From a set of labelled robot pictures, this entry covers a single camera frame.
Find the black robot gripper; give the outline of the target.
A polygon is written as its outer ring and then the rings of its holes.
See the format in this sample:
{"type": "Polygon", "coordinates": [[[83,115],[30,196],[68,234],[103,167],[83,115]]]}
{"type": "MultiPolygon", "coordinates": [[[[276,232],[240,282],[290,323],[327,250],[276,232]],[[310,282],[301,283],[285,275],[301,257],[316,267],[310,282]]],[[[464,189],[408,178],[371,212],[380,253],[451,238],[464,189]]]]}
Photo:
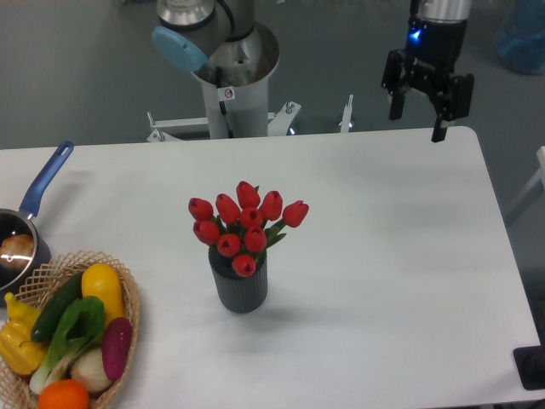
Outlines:
{"type": "Polygon", "coordinates": [[[437,118],[431,141],[445,139],[449,123],[470,111],[474,75],[456,75],[454,65],[462,49],[464,20],[409,19],[404,50],[388,53],[381,86],[390,97],[388,118],[402,118],[405,94],[416,89],[433,103],[437,118]]]}

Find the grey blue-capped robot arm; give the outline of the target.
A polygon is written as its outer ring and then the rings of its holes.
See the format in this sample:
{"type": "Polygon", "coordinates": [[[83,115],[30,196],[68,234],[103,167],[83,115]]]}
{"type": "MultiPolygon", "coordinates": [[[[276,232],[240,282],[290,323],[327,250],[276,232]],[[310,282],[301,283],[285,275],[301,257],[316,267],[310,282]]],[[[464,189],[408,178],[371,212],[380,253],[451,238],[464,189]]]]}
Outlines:
{"type": "MultiPolygon", "coordinates": [[[[470,111],[474,77],[457,75],[469,1],[413,1],[405,46],[389,51],[381,79],[388,117],[402,117],[405,95],[424,94],[436,114],[431,139],[443,141],[450,122],[470,111]]],[[[269,78],[278,66],[273,33],[255,20],[251,1],[159,1],[152,32],[157,52],[201,84],[213,139],[290,133],[300,105],[268,111],[269,78]]]]}

